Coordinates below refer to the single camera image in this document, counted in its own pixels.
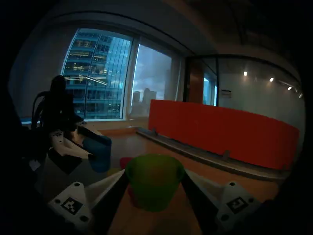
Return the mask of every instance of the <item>green cup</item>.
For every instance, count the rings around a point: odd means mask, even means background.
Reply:
[[[146,154],[133,158],[126,175],[139,207],[150,212],[167,208],[184,176],[183,165],[175,158]]]

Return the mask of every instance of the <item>red wall panel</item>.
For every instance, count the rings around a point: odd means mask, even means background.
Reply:
[[[149,129],[217,154],[272,169],[289,168],[299,130],[282,121],[231,108],[151,100]]]

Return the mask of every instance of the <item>glass window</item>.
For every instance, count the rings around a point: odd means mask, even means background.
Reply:
[[[75,35],[62,75],[82,118],[122,118],[121,94],[131,41],[128,36],[95,29],[79,29]]]
[[[172,56],[139,45],[130,116],[148,116],[152,99],[175,99],[178,73],[175,74],[174,64]]]
[[[203,78],[203,104],[210,105],[211,104],[211,85],[210,81],[204,77]]]

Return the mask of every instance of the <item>glass wall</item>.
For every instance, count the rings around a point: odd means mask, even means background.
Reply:
[[[84,119],[122,118],[132,38],[95,29],[79,29],[65,61],[63,76]]]

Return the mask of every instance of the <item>building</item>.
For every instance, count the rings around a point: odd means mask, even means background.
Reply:
[[[63,68],[76,113],[84,119],[122,118],[131,38],[79,29]]]

